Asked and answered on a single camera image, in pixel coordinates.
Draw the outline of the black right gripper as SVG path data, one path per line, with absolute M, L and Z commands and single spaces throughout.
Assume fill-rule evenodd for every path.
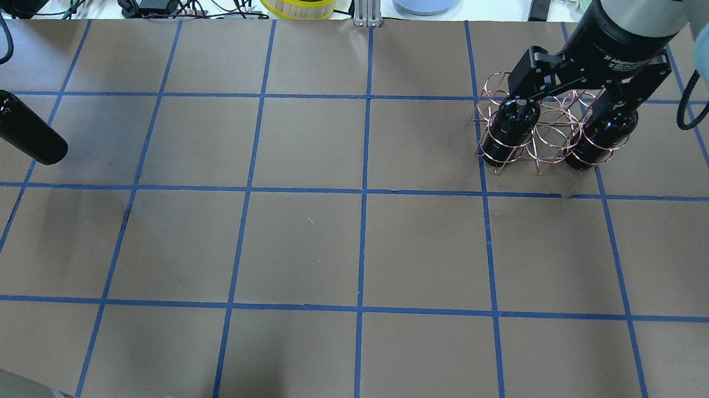
M 590 130 L 618 129 L 627 110 L 648 100 L 668 77 L 665 48 L 673 37 L 627 31 L 602 5 L 591 4 L 557 54 L 532 46 L 509 71 L 507 132 L 533 131 L 541 101 L 572 90 L 604 90 L 591 104 Z

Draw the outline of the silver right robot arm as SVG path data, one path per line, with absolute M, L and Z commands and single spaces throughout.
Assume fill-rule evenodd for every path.
M 572 90 L 601 90 L 595 115 L 632 115 L 659 85 L 659 55 L 684 28 L 709 94 L 709 0 L 590 0 L 557 54 L 527 50 L 509 74 L 508 96 L 535 104 Z

